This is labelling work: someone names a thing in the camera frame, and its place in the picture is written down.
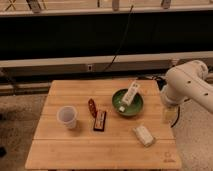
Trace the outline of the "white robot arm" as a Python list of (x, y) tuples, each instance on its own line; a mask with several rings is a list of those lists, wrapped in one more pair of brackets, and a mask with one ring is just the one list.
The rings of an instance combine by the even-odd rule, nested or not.
[(166, 84), (160, 91), (163, 108), (162, 122), (169, 124), (185, 97), (194, 100), (213, 114), (213, 86), (205, 79), (208, 67), (201, 60), (193, 60), (170, 68), (165, 74)]

